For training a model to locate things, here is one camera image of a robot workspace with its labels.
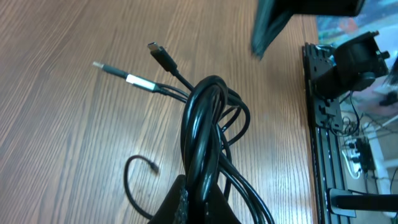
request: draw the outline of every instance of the wooden table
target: wooden table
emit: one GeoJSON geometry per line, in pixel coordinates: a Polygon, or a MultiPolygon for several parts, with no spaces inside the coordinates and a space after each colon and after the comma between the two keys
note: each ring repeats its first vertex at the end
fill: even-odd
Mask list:
{"type": "MultiPolygon", "coordinates": [[[[249,46],[257,1],[4,0],[0,2],[0,223],[145,223],[123,189],[155,213],[183,173],[183,105],[133,88],[94,60],[183,88],[150,56],[167,48],[192,83],[221,76],[251,110],[232,147],[238,170],[277,223],[317,222],[302,53],[313,17],[295,16],[258,61],[249,46]]],[[[236,134],[240,119],[229,130],[236,134]]],[[[249,210],[229,203],[243,223],[249,210]]]]}

